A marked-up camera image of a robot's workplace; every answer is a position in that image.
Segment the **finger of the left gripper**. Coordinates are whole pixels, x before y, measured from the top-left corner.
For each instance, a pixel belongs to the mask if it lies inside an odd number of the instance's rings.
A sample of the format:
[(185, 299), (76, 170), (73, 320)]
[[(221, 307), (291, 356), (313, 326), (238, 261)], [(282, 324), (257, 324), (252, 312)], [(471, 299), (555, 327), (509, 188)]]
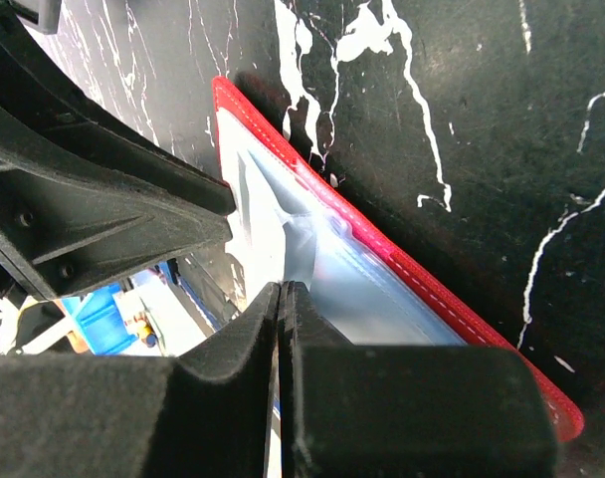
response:
[(0, 159), (33, 150), (32, 133), (75, 156), (140, 179), (219, 216), (230, 186), (156, 146), (88, 98), (0, 1)]
[(136, 148), (72, 152), (0, 107), (0, 267), (28, 294), (86, 293), (230, 237), (230, 187)]

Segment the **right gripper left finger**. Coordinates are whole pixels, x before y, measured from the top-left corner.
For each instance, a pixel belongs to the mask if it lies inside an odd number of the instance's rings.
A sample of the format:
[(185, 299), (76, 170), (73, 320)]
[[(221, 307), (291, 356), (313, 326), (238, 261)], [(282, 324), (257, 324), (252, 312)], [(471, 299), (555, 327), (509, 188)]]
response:
[(178, 358), (0, 356), (0, 477), (263, 477), (281, 288)]

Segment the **red leather card holder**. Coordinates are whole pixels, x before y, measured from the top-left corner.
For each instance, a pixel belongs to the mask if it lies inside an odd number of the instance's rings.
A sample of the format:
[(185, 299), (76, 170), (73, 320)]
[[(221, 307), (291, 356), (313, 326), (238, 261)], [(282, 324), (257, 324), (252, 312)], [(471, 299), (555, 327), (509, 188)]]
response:
[(316, 255), (308, 287), (318, 310), (356, 341), (508, 348), (507, 340), (386, 237), (301, 158), (228, 79), (212, 83), (230, 112), (285, 165), (310, 210)]

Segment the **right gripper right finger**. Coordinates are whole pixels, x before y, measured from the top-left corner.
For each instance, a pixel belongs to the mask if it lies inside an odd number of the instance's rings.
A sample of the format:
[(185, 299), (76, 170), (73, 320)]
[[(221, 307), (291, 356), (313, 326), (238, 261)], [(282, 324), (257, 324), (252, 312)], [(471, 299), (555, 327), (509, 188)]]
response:
[(352, 344), (300, 282), (280, 303), (286, 477), (551, 477), (558, 443), (515, 353)]

